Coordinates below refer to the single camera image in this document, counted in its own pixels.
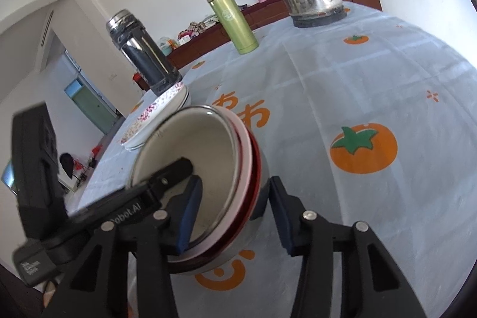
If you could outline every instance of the green door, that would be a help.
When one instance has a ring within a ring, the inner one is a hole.
[[[71,97],[78,108],[87,116],[89,120],[107,134],[116,121],[116,116],[99,101],[87,87],[81,85],[78,91]]]

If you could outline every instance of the tablecloth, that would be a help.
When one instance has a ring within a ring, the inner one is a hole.
[[[232,109],[251,127],[270,173],[307,209],[367,221],[437,318],[477,256],[477,70],[415,26],[345,5],[348,16],[328,26],[298,29],[286,18],[255,30],[260,46],[247,55],[223,45],[190,64],[184,82],[192,104]],[[137,151],[118,141],[153,99],[113,139],[80,207],[125,184]],[[381,163],[367,157],[373,150]],[[355,153],[363,160],[350,164]],[[300,265],[268,207],[240,255],[172,277],[180,317],[289,317]]]

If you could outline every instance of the black thermos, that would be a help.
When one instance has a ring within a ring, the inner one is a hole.
[[[146,28],[128,10],[121,10],[106,24],[114,45],[137,68],[156,96],[182,80],[177,68],[162,53]]]

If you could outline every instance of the green thermos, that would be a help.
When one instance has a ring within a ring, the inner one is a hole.
[[[258,47],[258,41],[235,0],[207,0],[240,54]]]

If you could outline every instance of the wooden cabinet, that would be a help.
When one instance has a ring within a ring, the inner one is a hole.
[[[377,10],[382,10],[381,2],[379,0],[344,1],[355,2],[375,8]],[[283,0],[268,0],[263,3],[257,3],[247,7],[242,11],[242,13],[244,14],[245,20],[252,30],[289,16],[287,7],[285,6],[285,2],[283,2]],[[168,55],[168,59],[180,69],[228,41],[230,41],[230,38],[228,37],[222,25],[216,24],[215,26],[204,31],[199,36],[193,38],[186,44],[174,50],[170,55]]]

